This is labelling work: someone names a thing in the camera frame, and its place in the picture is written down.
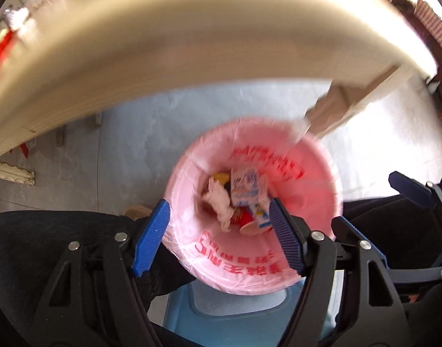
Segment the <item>blue cartoon small carton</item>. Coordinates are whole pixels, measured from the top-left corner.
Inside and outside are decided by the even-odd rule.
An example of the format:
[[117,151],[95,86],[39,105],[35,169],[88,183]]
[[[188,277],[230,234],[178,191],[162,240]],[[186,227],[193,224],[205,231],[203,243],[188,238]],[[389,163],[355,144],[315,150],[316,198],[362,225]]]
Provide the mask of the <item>blue cartoon small carton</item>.
[[250,204],[248,210],[252,215],[253,221],[248,227],[251,234],[258,234],[272,229],[269,212],[261,204]]

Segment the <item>red paper cup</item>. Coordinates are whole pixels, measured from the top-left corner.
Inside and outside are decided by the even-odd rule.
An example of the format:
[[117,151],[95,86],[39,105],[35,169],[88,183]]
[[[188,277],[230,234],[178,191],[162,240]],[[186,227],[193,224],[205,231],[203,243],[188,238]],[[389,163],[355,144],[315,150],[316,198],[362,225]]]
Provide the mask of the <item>red paper cup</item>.
[[255,236],[258,234],[251,234],[248,231],[248,227],[253,221],[252,215],[248,210],[248,206],[236,207],[231,218],[231,224],[239,228],[239,233],[249,236]]

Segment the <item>light blue milk carton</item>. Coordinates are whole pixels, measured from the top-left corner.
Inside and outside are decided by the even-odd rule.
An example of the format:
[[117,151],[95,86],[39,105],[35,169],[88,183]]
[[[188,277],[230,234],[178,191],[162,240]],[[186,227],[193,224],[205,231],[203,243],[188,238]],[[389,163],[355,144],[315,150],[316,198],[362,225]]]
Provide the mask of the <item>light blue milk carton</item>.
[[257,168],[231,169],[231,203],[234,207],[261,204],[268,198],[268,179]]

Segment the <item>white tissue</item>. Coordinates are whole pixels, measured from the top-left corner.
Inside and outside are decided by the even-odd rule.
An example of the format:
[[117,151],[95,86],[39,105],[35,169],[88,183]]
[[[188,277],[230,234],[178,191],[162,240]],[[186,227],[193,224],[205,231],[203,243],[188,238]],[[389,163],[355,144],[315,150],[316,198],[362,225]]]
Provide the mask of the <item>white tissue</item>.
[[230,232],[234,209],[231,206],[231,196],[218,180],[213,177],[209,179],[208,189],[202,195],[202,201],[215,212],[222,232]]

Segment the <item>yellow snack wrapper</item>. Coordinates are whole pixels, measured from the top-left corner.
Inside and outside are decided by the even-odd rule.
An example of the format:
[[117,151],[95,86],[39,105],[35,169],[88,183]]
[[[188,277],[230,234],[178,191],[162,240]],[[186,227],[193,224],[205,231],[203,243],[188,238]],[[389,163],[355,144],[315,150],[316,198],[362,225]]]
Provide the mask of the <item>yellow snack wrapper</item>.
[[229,172],[217,172],[211,178],[219,182],[224,188],[228,189],[231,184],[231,174]]

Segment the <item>pink lined trash bin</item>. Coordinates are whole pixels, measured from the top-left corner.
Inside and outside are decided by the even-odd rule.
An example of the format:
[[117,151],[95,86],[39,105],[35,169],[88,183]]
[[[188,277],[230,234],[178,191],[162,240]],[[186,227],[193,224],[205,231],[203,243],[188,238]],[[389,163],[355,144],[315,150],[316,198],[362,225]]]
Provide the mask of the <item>pink lined trash bin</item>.
[[332,235],[342,213],[338,172],[298,125],[242,118],[196,139],[172,171],[162,242],[198,280],[233,295],[266,295],[300,279],[270,223],[278,198],[311,230]]

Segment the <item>blue plastic stool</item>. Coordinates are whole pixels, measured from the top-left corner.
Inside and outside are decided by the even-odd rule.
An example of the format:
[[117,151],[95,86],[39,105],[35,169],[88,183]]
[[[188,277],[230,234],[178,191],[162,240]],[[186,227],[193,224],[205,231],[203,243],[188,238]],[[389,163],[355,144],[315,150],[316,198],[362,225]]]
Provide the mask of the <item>blue plastic stool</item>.
[[201,346],[276,346],[305,283],[268,295],[231,295],[195,280],[169,295],[163,327]]

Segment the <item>small white knotted bag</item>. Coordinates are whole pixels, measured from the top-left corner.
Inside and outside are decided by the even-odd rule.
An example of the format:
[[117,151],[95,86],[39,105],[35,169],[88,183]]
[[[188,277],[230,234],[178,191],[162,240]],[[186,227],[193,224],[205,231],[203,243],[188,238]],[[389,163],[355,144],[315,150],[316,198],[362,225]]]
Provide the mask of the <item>small white knotted bag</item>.
[[24,26],[30,12],[27,7],[19,9],[6,8],[2,14],[2,20],[11,31],[16,32]]

